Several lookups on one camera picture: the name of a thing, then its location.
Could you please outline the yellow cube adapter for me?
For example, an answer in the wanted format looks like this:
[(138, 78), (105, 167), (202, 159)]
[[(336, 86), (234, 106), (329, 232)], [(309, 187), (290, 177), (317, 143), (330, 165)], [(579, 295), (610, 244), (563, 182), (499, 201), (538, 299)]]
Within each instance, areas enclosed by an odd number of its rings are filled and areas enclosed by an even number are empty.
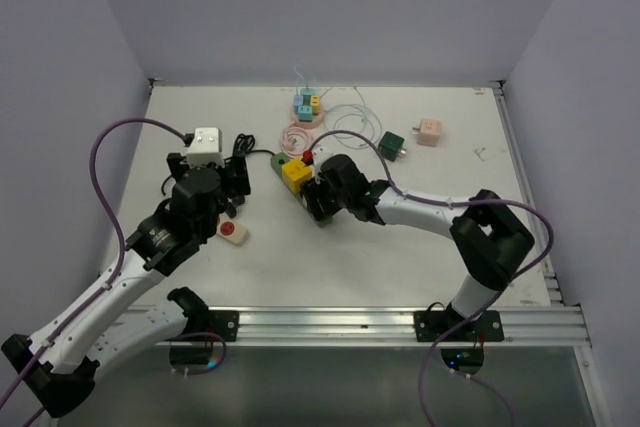
[(281, 179), (292, 194), (298, 194), (302, 185), (312, 178), (312, 168), (301, 158), (289, 160), (281, 166)]

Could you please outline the beige power strip red sockets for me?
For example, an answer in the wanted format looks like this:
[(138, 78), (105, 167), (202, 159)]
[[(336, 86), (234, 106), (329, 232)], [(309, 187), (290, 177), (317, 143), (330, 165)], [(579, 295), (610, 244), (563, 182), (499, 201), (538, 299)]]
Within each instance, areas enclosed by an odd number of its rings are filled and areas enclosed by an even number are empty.
[(226, 214), (221, 214), (217, 222), (216, 235), (234, 246), (243, 246), (249, 238), (249, 230)]

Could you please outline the green power strip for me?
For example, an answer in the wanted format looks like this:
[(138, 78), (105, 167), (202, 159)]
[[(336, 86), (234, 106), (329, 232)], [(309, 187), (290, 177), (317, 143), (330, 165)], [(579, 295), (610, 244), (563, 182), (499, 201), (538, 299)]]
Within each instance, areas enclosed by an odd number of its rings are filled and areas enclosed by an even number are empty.
[[(287, 162), (289, 160), (292, 160), (292, 159), (295, 159), (295, 158), (289, 158), (283, 152), (277, 153), (271, 158), (271, 168), (276, 173), (276, 175), (278, 176), (278, 178), (280, 179), (280, 181), (282, 183), (283, 183), (283, 181), (281, 179), (281, 166), (282, 166), (283, 163), (285, 163), (285, 162)], [(301, 187), (301, 191), (298, 194), (292, 194), (286, 186), (285, 186), (285, 188), (295, 198), (295, 200), (301, 205), (301, 207), (306, 211), (305, 207), (302, 204), (302, 187)], [(328, 225), (331, 222), (315, 222), (314, 221), (314, 223), (318, 227), (325, 227), (326, 225)]]

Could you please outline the dark green cube adapter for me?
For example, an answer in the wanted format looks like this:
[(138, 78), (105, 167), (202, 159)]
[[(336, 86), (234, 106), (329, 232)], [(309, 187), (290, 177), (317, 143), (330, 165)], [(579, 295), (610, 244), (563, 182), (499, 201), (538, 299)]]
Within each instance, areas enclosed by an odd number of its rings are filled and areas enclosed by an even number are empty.
[(390, 162), (395, 162), (398, 158), (406, 155), (404, 147), (405, 139), (391, 131), (385, 131), (378, 142), (378, 151), (382, 157)]

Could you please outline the pink cube adapter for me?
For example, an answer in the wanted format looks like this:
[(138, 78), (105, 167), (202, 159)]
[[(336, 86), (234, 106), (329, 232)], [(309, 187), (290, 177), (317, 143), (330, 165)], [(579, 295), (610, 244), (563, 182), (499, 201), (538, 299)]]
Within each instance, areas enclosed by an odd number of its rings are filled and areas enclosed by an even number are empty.
[(412, 134), (418, 145), (436, 147), (442, 135), (440, 120), (422, 118), (418, 125), (412, 127)]

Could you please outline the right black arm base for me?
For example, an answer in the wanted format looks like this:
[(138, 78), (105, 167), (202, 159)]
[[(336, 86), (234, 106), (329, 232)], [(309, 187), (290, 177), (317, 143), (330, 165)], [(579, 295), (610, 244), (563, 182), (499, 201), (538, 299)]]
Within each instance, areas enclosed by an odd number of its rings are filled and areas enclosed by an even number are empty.
[[(418, 342), (434, 342), (463, 318), (452, 308), (434, 302), (413, 313), (413, 326)], [(443, 339), (440, 355), (451, 369), (468, 374), (477, 373), (484, 364), (487, 342), (503, 342), (505, 334), (498, 311), (489, 310), (475, 317)]]

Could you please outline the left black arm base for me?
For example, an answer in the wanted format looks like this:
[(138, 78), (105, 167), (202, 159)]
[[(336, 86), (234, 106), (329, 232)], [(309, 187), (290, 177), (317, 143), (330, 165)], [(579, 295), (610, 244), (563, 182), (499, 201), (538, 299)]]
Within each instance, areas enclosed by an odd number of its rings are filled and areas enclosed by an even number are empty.
[(184, 376), (210, 373), (226, 359), (228, 345), (237, 340), (239, 312), (212, 310), (187, 287), (173, 289), (167, 299), (176, 304), (186, 320), (170, 337), (169, 362)]

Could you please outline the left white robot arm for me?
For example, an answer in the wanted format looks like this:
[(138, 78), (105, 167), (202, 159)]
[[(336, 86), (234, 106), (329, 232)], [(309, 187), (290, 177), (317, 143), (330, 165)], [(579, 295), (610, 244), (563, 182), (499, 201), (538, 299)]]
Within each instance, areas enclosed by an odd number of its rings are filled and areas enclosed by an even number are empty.
[(187, 287), (134, 322), (115, 321), (144, 293), (198, 253), (233, 199), (251, 192), (244, 155), (221, 164), (181, 167), (163, 199), (124, 241), (114, 263), (62, 314), (30, 335), (13, 334), (1, 351), (52, 418), (64, 417), (92, 393), (109, 368), (153, 344), (173, 339), (225, 343), (206, 303)]

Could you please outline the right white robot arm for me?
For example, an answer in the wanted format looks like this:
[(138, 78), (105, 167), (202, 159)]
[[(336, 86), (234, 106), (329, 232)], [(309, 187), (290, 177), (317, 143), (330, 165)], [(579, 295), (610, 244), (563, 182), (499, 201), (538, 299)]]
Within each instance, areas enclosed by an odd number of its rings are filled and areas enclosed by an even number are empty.
[(302, 155), (313, 170), (301, 187), (316, 220), (346, 210), (361, 222), (416, 228), (455, 244), (467, 275), (447, 305), (451, 336), (468, 339), (481, 327), (478, 310), (495, 301), (534, 246), (534, 238), (494, 192), (483, 189), (468, 200), (431, 199), (394, 188), (389, 180), (369, 181), (347, 155)]

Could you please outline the blue charger cube front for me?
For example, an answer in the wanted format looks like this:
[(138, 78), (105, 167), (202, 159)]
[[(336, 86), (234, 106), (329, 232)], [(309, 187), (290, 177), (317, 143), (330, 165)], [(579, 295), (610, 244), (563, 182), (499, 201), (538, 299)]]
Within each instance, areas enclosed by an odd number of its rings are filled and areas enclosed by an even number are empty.
[(312, 122), (314, 120), (313, 108), (310, 105), (301, 105), (297, 108), (297, 119), (300, 122)]

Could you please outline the aluminium frame rail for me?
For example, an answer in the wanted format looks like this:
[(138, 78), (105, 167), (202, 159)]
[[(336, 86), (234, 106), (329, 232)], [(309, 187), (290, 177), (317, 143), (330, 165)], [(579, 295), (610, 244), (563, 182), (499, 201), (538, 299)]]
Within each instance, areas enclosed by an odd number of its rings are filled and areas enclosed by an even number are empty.
[[(427, 347), (416, 340), (415, 307), (212, 307), (239, 312), (233, 347)], [(505, 334), (488, 347), (584, 347), (578, 307), (497, 307)]]

